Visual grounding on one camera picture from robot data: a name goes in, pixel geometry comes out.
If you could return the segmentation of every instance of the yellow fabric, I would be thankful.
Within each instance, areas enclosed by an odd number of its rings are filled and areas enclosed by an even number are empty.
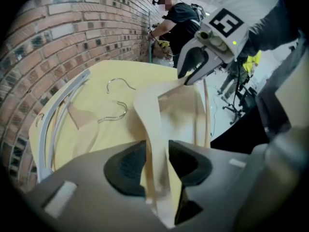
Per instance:
[[[110,94],[107,94],[106,85],[114,78],[124,78],[132,87],[136,89],[144,88],[147,85],[177,79],[177,70],[162,65],[122,60],[101,61],[89,69],[91,73],[87,81],[78,89],[77,94],[72,99],[72,104],[75,108],[90,111],[100,119],[106,116],[123,114],[123,107],[117,105],[115,101],[124,102],[128,107],[126,116],[122,119],[104,121],[99,124],[98,137],[90,152],[146,140],[145,128],[133,107],[133,100],[137,91],[129,89],[123,81],[115,81],[109,85]],[[71,79],[67,82],[62,89],[51,97],[40,113],[45,114],[73,80]],[[200,90],[203,90],[203,84],[183,86],[172,94],[169,93],[159,99],[162,128],[166,140],[180,140],[204,147],[206,115],[202,102],[204,92]],[[60,115],[63,107],[64,103],[60,105],[58,115]],[[55,117],[52,117],[47,128],[45,155],[49,153],[49,145],[53,133],[52,121],[55,119]],[[38,138],[42,129],[42,121],[38,120],[37,126],[36,121],[37,119],[34,120],[30,127],[29,141],[33,158],[38,165]],[[70,115],[65,112],[54,145],[55,169],[59,169],[73,159],[75,143],[73,144],[72,142],[77,142],[78,137],[80,137],[78,129]],[[170,162],[168,162],[168,169],[173,209],[174,213],[176,213],[182,185]],[[144,167],[140,183],[145,187],[146,195],[149,195],[147,193],[147,185],[149,184],[147,183],[147,178]]]
[[[243,64],[243,67],[245,68],[246,72],[250,73],[253,67],[253,62],[259,64],[260,59],[261,59],[261,51],[259,51],[254,57],[249,56],[247,62]]]

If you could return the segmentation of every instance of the yellow cloth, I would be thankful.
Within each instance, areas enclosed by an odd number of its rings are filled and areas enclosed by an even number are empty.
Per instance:
[[[246,72],[250,73],[253,67],[253,62],[256,64],[260,63],[261,51],[259,51],[254,57],[248,57],[247,62],[243,64]]]

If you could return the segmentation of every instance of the clothes hanger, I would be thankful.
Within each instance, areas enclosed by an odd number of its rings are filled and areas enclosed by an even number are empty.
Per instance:
[[[123,79],[123,78],[114,78],[114,79],[112,79],[111,81],[109,81],[108,83],[107,83],[107,85],[106,85],[106,93],[110,93],[110,90],[109,90],[109,85],[110,85],[110,83],[111,82],[113,82],[113,81],[116,81],[116,80],[122,80],[122,81],[124,81],[125,83],[126,83],[126,85],[130,88],[130,89],[132,89],[132,90],[136,90],[136,88],[133,88],[133,87],[131,87],[130,85],[129,85],[129,83],[127,83],[127,81],[125,80],[125,79]]]
[[[211,147],[211,112],[209,105],[209,97],[207,91],[206,79],[203,80],[204,93],[205,93],[205,114],[206,114],[206,134],[205,134],[205,148]]]
[[[162,179],[169,178],[168,168],[166,166],[169,158],[167,150],[168,139],[164,139],[162,135],[158,99],[174,92],[184,84],[185,80],[186,78],[184,77],[139,89],[133,101],[134,109],[143,123],[147,134],[148,149],[146,150],[147,166],[145,168],[147,191],[153,199],[151,205],[159,217],[162,217],[162,215],[158,211],[157,196],[164,189],[169,191],[169,187],[161,182]]]
[[[77,76],[67,87],[64,88],[62,93],[56,98],[55,102],[51,105],[51,107],[42,115],[42,122],[41,122],[41,129],[39,132],[38,137],[38,144],[37,144],[37,152],[38,152],[38,159],[37,159],[37,174],[38,174],[38,182],[40,183],[42,180],[47,178],[52,173],[52,158],[54,153],[54,141],[55,141],[55,131],[59,126],[60,120],[64,114],[64,111],[67,105],[64,106],[63,110],[60,113],[60,118],[56,122],[55,129],[53,132],[47,165],[45,164],[45,140],[46,140],[46,133],[47,128],[50,123],[50,120],[58,108],[58,106],[62,103],[62,101],[69,95],[70,99],[76,93],[78,88],[85,82],[87,77],[90,74],[90,70],[85,70],[79,76]]]
[[[107,93],[109,93],[109,84],[114,80],[123,80],[129,88],[134,89],[131,87],[125,79],[123,78],[115,78],[107,83],[106,89]],[[70,104],[68,106],[68,112],[71,116],[73,122],[75,123],[75,126],[78,129],[78,133],[80,136],[78,136],[78,140],[75,143],[74,149],[73,149],[73,155],[72,157],[78,157],[80,155],[88,153],[92,146],[94,145],[97,137],[98,137],[98,125],[104,121],[116,121],[122,119],[127,111],[127,105],[124,102],[116,101],[116,103],[124,108],[124,112],[119,116],[106,116],[101,119],[98,119],[97,116],[90,112],[85,110],[80,110],[74,107],[73,104]]]

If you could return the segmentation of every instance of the tripod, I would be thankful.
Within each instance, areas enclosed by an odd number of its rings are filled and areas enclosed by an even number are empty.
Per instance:
[[[237,110],[233,104],[228,104],[228,106],[224,106],[222,109],[224,110],[225,108],[234,113],[234,119],[233,119],[232,122],[230,122],[230,125],[233,125],[239,118],[241,118],[242,110]]]

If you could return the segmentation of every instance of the person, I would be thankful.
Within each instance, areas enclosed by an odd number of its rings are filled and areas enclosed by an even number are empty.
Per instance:
[[[239,76],[239,84],[243,84],[248,75],[252,76],[254,73],[255,67],[258,66],[261,58],[261,51],[259,51],[254,57],[248,56],[246,62],[242,65],[240,69],[240,75],[238,71],[238,62],[233,62],[230,66],[230,73],[227,76],[226,80],[223,82],[221,88],[218,90],[218,94],[222,95],[223,91],[226,89],[228,84],[234,80],[233,84],[227,90],[227,92],[221,97],[223,101],[227,103],[228,98],[236,91],[238,76]]]
[[[173,52],[174,68],[176,68],[182,47],[194,38],[195,32],[199,29],[199,18],[190,5],[179,0],[158,0],[158,4],[169,13],[164,17],[165,20],[148,34],[147,38],[152,40],[170,32],[170,47]],[[188,69],[196,67],[202,61],[203,57],[200,51],[197,51],[193,56],[189,56]]]
[[[299,10],[306,0],[279,0],[276,6],[249,30],[249,39],[240,56],[255,56],[258,50],[274,50],[280,45],[298,39],[295,50],[273,72],[261,92],[256,96],[257,105],[246,113],[234,126],[211,142],[212,148],[236,149],[250,153],[260,144],[269,143],[278,133],[291,128],[289,118],[276,97],[276,91],[302,61],[308,57],[308,20]],[[254,126],[254,136],[249,128]],[[246,143],[235,140],[241,135],[249,138]]]

